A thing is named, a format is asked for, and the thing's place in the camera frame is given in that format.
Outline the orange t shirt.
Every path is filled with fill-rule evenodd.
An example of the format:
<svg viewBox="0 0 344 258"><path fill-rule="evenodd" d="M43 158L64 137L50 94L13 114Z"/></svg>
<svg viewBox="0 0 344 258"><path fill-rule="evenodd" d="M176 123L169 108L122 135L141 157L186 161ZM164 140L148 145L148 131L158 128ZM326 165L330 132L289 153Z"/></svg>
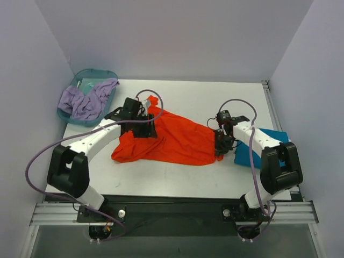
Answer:
<svg viewBox="0 0 344 258"><path fill-rule="evenodd" d="M204 125L166 110L154 124L157 138L135 138L132 132L124 133L111 159L120 163L145 159L204 166L224 158L215 154L214 132Z"/></svg>

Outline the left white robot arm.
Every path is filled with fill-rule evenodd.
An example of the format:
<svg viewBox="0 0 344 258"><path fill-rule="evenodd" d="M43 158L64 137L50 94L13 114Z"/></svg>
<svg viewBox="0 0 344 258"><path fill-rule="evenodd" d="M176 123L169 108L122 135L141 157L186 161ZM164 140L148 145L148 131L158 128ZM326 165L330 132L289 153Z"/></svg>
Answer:
<svg viewBox="0 0 344 258"><path fill-rule="evenodd" d="M112 140L131 131L136 138L156 138L154 115L148 112L152 101L126 98L124 105L107 114L95 132L69 144L53 149L47 183L90 207L96 221L108 217L105 198L90 185L89 161Z"/></svg>

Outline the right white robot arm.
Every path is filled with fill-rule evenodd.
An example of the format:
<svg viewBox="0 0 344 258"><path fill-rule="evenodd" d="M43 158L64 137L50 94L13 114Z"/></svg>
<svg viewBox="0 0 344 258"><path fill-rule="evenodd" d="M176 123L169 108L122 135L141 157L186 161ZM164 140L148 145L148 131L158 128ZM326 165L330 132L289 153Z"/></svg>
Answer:
<svg viewBox="0 0 344 258"><path fill-rule="evenodd" d="M303 182L297 147L292 142L281 142L256 129L245 116L231 117L227 111L216 115L219 129L214 131L215 156L223 156L239 141L249 147L249 161L254 189L246 193L238 213L251 219L275 196Z"/></svg>

